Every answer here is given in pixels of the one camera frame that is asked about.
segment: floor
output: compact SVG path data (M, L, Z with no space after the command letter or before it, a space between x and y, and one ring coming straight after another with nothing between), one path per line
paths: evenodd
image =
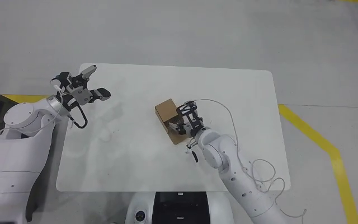
M358 4L341 1L3 0L0 94L50 95L54 75L84 62L266 69L278 103L340 149L357 207L357 40ZM330 157L284 117L281 125L292 187L279 205L306 208L305 223L354 223ZM62 141L53 142L32 222L123 223L131 193L56 190ZM251 223L230 200L236 223Z

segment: white robotic arm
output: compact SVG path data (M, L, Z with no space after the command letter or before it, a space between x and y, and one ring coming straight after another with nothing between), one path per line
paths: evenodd
M198 145L205 160L211 167L218 169L228 191L244 208L254 224L285 224L285 216L275 203L275 199L264 193L265 186L262 183L256 186L257 183L248 176L252 173L252 164L237 151L235 140L205 127L196 109L193 101L178 107L178 114L182 118L186 117L186 122L182 119L180 124L171 123L172 129L195 139L188 148Z
M96 66L90 66L75 77L61 73L53 79L59 81L55 86L57 95L17 104L6 112L6 126L0 130L0 223L27 223L27 201L46 164L56 123L66 116L74 121L69 112L78 107L85 123L74 124L84 128L87 119L80 105L110 97L104 88L87 89L89 76L95 70Z

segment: cardboard box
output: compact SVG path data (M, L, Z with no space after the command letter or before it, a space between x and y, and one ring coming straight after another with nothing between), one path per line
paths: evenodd
M155 109L158 119L161 121L164 130L167 132L173 144L179 144L184 141L187 138L186 135L181 136L169 128L169 122L177 123L181 119L177 114L177 106L174 104L173 100L169 99L164 101L155 106Z

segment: table top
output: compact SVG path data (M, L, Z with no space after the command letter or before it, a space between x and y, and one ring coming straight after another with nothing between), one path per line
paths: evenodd
M61 192L226 191L218 172L204 160L186 154L186 141L174 145L154 106L172 98L177 106L193 99L213 99L233 114L241 150L249 160L263 158L290 188L290 176L272 74L243 69L95 64L88 88L104 87L107 101L83 106L89 124L69 128L56 187ZM227 111L198 101L204 125L234 134ZM78 111L72 112L81 124ZM267 164L255 165L269 178ZM271 190L281 190L277 181Z

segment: yellow tape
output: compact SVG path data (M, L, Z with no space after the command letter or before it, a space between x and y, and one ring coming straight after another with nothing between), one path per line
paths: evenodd
M358 0L340 0L341 2L353 2L358 3Z
M39 100L42 100L43 98L48 97L48 96L31 96L31 95L5 95L5 94L3 96L17 103L37 102Z
M338 148L327 141L322 135L311 128L304 120L299 118L294 112L292 112L287 106L279 105L280 114L286 118L291 124L298 128L309 139L315 142L319 147L325 150L331 158L333 172L335 174L338 189L340 191L343 208L346 214L348 224L358 223L358 214L354 199L351 191L351 187L348 182L345 167L341 157L341 153Z

